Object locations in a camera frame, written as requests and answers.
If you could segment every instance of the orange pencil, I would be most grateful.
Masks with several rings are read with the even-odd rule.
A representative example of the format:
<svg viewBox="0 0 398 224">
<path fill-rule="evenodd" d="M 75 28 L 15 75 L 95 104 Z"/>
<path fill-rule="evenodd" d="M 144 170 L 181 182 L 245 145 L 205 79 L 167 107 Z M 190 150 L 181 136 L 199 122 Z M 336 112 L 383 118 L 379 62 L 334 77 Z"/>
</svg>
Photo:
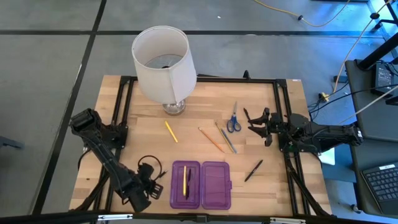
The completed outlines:
<svg viewBox="0 0 398 224">
<path fill-rule="evenodd" d="M 202 130 L 200 127 L 198 127 L 198 129 L 215 145 L 217 146 L 217 148 L 221 151 L 224 152 L 223 149 L 220 147 L 220 145 L 217 144 L 217 142 L 215 142 L 210 136 L 208 136 L 206 134 L 206 132 L 204 132 L 204 130 Z"/>
</svg>

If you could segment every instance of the purple pencil case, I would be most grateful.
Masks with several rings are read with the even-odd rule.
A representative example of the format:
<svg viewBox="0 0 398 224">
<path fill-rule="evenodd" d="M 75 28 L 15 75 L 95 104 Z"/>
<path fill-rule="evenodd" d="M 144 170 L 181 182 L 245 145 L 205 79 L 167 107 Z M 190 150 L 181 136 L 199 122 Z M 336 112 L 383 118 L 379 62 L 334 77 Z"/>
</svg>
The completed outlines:
<svg viewBox="0 0 398 224">
<path fill-rule="evenodd" d="M 188 198 L 183 195 L 184 166 L 191 169 Z M 172 169 L 170 206 L 172 208 L 227 210 L 231 207 L 232 182 L 226 162 L 175 161 Z"/>
</svg>

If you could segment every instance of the lamp base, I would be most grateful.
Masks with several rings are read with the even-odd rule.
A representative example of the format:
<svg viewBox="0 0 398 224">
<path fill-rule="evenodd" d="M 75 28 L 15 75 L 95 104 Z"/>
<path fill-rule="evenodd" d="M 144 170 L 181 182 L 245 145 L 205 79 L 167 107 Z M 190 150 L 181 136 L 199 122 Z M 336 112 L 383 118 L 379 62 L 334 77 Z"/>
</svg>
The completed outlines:
<svg viewBox="0 0 398 224">
<path fill-rule="evenodd" d="M 180 115 L 185 110 L 185 100 L 178 103 L 163 104 L 163 109 L 168 115 Z"/>
</svg>

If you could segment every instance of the lamp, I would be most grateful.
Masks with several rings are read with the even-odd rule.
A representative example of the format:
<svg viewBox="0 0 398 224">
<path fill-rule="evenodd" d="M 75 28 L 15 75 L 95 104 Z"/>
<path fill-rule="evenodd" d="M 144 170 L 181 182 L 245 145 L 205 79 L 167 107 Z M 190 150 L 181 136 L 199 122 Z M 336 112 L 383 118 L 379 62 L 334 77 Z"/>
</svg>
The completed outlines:
<svg viewBox="0 0 398 224">
<path fill-rule="evenodd" d="M 143 94 L 162 103 L 167 114 L 182 113 L 197 82 L 187 36 L 174 27 L 151 27 L 136 37 L 131 51 Z"/>
</svg>

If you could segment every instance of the white lampshade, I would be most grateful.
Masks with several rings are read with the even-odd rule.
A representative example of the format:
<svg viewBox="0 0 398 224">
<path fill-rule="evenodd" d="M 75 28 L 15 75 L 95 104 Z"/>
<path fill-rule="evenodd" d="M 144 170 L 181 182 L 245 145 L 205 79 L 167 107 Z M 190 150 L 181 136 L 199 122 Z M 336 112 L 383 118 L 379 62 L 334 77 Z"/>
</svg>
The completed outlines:
<svg viewBox="0 0 398 224">
<path fill-rule="evenodd" d="M 139 86 L 149 99 L 163 104 L 178 103 L 194 89 L 197 72 L 188 38 L 181 30 L 169 26 L 146 29 L 136 37 L 131 51 Z M 153 59 L 163 55 L 181 59 L 169 68 L 148 67 Z"/>
</svg>

